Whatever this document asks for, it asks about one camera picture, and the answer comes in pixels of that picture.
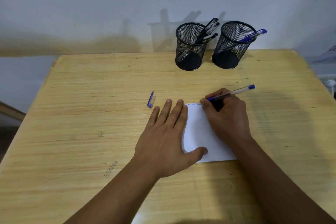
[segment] white plug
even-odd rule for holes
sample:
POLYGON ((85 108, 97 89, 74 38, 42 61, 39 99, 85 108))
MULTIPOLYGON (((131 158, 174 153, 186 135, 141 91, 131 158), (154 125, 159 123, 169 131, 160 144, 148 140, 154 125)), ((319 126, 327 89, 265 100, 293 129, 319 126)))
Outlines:
POLYGON ((334 79, 331 79, 325 81, 324 85, 331 88, 331 95, 334 97, 334 86, 336 85, 336 81, 334 79))

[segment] person's left arm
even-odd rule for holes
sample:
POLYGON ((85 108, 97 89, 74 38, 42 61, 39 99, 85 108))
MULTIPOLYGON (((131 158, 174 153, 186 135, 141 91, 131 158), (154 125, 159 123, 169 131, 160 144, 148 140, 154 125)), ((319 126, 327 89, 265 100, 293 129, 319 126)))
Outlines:
POLYGON ((65 224, 131 223, 158 179, 187 169, 207 153, 205 147, 183 152, 188 108, 182 99, 170 112, 171 105, 167 99, 160 115, 154 108, 131 161, 65 224))

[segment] black mesh pen holder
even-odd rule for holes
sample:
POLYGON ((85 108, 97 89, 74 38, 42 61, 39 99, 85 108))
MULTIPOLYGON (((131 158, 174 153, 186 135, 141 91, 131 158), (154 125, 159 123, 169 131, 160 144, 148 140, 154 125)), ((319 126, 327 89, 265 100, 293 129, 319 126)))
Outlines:
POLYGON ((221 35, 212 55, 212 61, 220 68, 235 68, 255 39, 248 42, 240 42, 240 40, 255 32, 255 29, 241 21, 229 21, 223 24, 220 31, 221 35))
POLYGON ((186 71, 199 68, 202 64, 207 44, 193 44, 204 25, 194 22, 184 23, 176 29, 176 65, 186 71))

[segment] person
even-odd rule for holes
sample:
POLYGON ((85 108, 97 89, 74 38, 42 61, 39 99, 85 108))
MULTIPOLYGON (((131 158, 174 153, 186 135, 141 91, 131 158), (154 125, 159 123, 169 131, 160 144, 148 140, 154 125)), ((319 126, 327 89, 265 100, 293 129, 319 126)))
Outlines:
MULTIPOLYGON (((336 223, 256 143, 244 101, 227 97, 217 112, 206 99, 226 92, 220 89, 200 103, 217 137, 240 161, 266 218, 272 223, 336 223)), ((171 106, 172 101, 167 99, 160 114, 158 106, 153 109, 130 162, 65 224, 131 223, 160 178, 187 169, 207 154, 205 147, 183 152, 181 140, 188 108, 182 99, 170 112, 171 106)))

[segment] wooden table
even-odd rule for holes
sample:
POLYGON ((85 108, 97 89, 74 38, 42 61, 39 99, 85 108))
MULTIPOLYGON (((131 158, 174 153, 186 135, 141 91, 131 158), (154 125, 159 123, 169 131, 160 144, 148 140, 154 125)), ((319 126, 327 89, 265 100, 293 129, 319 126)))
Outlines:
MULTIPOLYGON (((1 223, 62 223, 89 201, 131 159, 151 113, 152 90, 162 106, 167 98, 198 102, 221 87, 253 83, 255 90, 239 95, 252 135, 335 218, 336 105, 304 60, 290 50, 253 50, 237 68, 224 70, 206 54, 188 72, 174 55, 59 57, 1 163, 1 223)), ((260 220, 238 161, 226 161, 159 180, 134 223, 260 220)))

